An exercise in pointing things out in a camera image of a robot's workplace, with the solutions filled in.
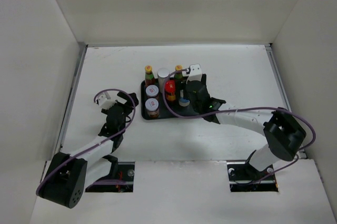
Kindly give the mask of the white lid sauce jar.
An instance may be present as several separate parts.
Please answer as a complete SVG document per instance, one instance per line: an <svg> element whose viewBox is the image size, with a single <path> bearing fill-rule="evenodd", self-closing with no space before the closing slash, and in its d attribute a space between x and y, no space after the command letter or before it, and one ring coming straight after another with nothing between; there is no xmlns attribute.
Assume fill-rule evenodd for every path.
<svg viewBox="0 0 337 224"><path fill-rule="evenodd" d="M145 89L148 99L153 98L159 100L159 88L156 85L149 85Z"/></svg>
<svg viewBox="0 0 337 224"><path fill-rule="evenodd" d="M146 109L147 114L151 118L157 118L160 114L160 112L159 112L159 102L155 98L149 98L145 102L145 109Z"/></svg>

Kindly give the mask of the white pepper shaker blue label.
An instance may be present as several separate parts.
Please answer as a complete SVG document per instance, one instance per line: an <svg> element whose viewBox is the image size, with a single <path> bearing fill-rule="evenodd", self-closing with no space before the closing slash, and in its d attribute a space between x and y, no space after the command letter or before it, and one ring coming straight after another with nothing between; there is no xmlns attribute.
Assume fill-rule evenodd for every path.
<svg viewBox="0 0 337 224"><path fill-rule="evenodd" d="M190 101L188 99L185 99L184 97L179 98L179 105L181 107L187 107L190 104Z"/></svg>

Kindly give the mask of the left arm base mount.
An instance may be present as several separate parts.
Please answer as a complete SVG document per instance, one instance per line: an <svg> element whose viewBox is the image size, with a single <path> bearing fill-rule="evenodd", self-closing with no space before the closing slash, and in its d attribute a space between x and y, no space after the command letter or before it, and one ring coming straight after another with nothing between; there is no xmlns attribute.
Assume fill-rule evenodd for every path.
<svg viewBox="0 0 337 224"><path fill-rule="evenodd" d="M135 162L120 162L108 155L86 173L85 192L133 192Z"/></svg>

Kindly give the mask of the red cap dark sauce jar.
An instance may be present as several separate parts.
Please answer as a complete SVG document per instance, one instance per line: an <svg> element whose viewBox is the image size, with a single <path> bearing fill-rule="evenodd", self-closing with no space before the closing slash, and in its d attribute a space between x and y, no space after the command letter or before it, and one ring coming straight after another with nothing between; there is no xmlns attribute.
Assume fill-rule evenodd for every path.
<svg viewBox="0 0 337 224"><path fill-rule="evenodd" d="M167 102L174 103L176 101L175 81L169 80L164 86L165 99Z"/></svg>

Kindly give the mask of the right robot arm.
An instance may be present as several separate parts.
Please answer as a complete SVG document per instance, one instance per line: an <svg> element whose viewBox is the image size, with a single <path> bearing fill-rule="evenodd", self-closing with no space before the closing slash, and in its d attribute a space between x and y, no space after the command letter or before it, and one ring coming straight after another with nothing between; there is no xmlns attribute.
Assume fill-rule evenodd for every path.
<svg viewBox="0 0 337 224"><path fill-rule="evenodd" d="M277 161L292 161L306 137L305 130L285 109L238 111L226 101L211 97L206 85L197 80L188 81L184 93L204 120L248 129L266 138L266 144L253 151L236 170L238 176L258 179Z"/></svg>

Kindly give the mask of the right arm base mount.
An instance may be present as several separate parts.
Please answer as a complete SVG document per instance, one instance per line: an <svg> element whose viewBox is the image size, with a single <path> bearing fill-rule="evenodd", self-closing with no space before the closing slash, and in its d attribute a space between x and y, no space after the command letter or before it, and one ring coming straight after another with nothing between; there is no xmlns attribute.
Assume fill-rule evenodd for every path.
<svg viewBox="0 0 337 224"><path fill-rule="evenodd" d="M251 168L244 161L227 162L227 174L231 192L278 192L275 175L270 175L273 165L263 171Z"/></svg>

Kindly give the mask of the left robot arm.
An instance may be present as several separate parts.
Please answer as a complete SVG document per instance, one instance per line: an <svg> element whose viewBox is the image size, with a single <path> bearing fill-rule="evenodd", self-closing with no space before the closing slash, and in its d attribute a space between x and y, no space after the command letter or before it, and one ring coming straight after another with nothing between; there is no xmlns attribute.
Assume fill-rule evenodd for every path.
<svg viewBox="0 0 337 224"><path fill-rule="evenodd" d="M56 153L46 175L36 189L36 195L66 208L74 208L85 190L100 178L113 181L118 175L114 165L118 159L111 156L123 141L123 134L135 117L139 104L136 93L115 92L125 102L113 100L105 89L94 97L94 102L106 116L97 137L71 153Z"/></svg>

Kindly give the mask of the green label sauce bottle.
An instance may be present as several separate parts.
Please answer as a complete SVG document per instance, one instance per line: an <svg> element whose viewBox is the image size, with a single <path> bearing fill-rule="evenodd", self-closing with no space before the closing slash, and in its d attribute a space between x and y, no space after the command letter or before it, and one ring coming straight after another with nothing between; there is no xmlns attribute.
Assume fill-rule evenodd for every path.
<svg viewBox="0 0 337 224"><path fill-rule="evenodd" d="M175 82L181 82L184 80L182 69L183 69L182 65L175 66L175 71L176 71L176 73L174 74Z"/></svg>
<svg viewBox="0 0 337 224"><path fill-rule="evenodd" d="M153 74L153 69L151 65L145 66L145 86L150 86L155 84L155 77Z"/></svg>

